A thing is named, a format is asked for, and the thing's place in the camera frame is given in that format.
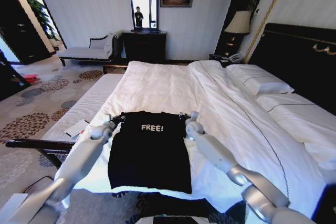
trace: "white pillow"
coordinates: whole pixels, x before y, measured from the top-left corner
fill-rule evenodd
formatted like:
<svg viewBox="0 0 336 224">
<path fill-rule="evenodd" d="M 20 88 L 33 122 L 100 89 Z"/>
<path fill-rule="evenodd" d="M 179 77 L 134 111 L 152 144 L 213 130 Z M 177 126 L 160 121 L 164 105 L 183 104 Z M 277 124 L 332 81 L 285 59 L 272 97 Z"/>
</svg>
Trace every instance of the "white pillow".
<svg viewBox="0 0 336 224">
<path fill-rule="evenodd" d="M 111 53 L 112 53 L 112 40 L 113 40 L 113 35 L 112 34 L 108 34 L 107 35 L 106 43 L 104 45 L 104 52 L 108 56 L 110 56 Z"/>
<path fill-rule="evenodd" d="M 326 170 L 336 170 L 336 116 L 298 94 L 265 94 L 257 102 Z"/>
<path fill-rule="evenodd" d="M 226 67 L 253 95 L 259 93 L 292 93 L 294 89 L 266 70 L 249 64 Z"/>
<path fill-rule="evenodd" d="M 98 39 L 90 39 L 90 48 L 104 48 L 104 45 L 106 44 L 106 41 L 108 39 L 108 36 L 98 38 Z"/>
</svg>

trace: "gold wall trim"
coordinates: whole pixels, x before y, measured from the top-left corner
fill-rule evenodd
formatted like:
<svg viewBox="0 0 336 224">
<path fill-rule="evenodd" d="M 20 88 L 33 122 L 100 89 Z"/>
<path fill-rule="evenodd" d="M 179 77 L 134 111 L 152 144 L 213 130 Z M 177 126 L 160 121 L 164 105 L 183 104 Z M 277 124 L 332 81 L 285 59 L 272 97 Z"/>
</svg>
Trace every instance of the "gold wall trim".
<svg viewBox="0 0 336 224">
<path fill-rule="evenodd" d="M 267 13 L 265 14 L 264 19 L 263 19 L 263 21 L 261 22 L 261 24 L 260 24 L 260 26 L 259 26 L 259 28 L 258 28 L 258 31 L 257 31 L 257 33 L 255 34 L 255 36 L 254 36 L 254 38 L 253 38 L 253 41 L 252 41 L 251 45 L 249 46 L 249 48 L 248 48 L 248 50 L 247 50 L 247 53 L 246 53 L 245 58 L 244 58 L 244 63 L 245 63 L 245 64 L 249 61 L 249 58 L 250 58 L 250 57 L 249 57 L 248 55 L 250 54 L 253 45 L 256 43 L 256 41 L 257 41 L 257 39 L 258 39 L 258 36 L 259 36 L 259 34 L 260 34 L 262 28 L 264 27 L 265 22 L 266 22 L 266 20 L 267 20 L 267 18 L 268 18 L 268 16 L 269 16 L 269 14 L 271 13 L 271 11 L 272 11 L 272 9 L 273 9 L 273 7 L 274 7 L 276 1 L 277 1 L 277 0 L 273 0 L 272 3 L 271 3 L 271 5 L 269 6 Z"/>
<path fill-rule="evenodd" d="M 315 41 L 315 42 L 326 43 L 326 44 L 331 44 L 331 45 L 336 46 L 336 42 L 331 42 L 331 41 L 327 41 L 327 40 L 314 39 L 314 38 L 303 37 L 303 36 L 298 36 L 298 35 L 293 35 L 293 34 L 279 33 L 277 31 L 270 31 L 270 30 L 264 30 L 264 31 L 266 31 L 268 33 L 272 33 L 272 34 L 280 34 L 280 35 L 285 35 L 285 36 L 289 36 L 289 37 L 294 37 L 294 38 L 299 38 L 299 39 L 306 39 L 306 40 L 311 40 L 311 41 Z"/>
</svg>

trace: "mirror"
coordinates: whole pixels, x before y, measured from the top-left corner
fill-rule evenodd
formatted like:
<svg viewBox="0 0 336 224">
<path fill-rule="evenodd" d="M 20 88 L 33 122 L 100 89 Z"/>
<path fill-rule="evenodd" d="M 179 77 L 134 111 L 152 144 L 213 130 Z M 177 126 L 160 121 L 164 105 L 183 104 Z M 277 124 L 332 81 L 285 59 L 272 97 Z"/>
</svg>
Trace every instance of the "mirror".
<svg viewBox="0 0 336 224">
<path fill-rule="evenodd" d="M 158 2 L 159 0 L 131 0 L 135 30 L 158 30 Z"/>
</svg>

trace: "red object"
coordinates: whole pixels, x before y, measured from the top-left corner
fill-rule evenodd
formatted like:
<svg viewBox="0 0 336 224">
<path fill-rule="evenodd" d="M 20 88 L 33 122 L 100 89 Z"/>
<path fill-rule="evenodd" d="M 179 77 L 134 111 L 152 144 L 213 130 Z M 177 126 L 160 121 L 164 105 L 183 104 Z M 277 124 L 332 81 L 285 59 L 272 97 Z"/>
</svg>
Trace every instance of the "red object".
<svg viewBox="0 0 336 224">
<path fill-rule="evenodd" d="M 33 73 L 33 74 L 23 74 L 22 77 L 25 78 L 26 81 L 28 81 L 28 82 L 37 81 L 37 74 L 36 73 Z"/>
</svg>

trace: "headboard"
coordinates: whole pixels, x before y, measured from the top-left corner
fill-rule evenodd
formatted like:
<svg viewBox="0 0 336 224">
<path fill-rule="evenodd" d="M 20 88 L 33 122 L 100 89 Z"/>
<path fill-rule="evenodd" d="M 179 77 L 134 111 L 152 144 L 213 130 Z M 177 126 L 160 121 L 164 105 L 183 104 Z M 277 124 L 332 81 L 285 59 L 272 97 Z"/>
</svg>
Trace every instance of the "headboard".
<svg viewBox="0 0 336 224">
<path fill-rule="evenodd" d="M 336 30 L 268 23 L 249 64 L 336 115 Z"/>
</svg>

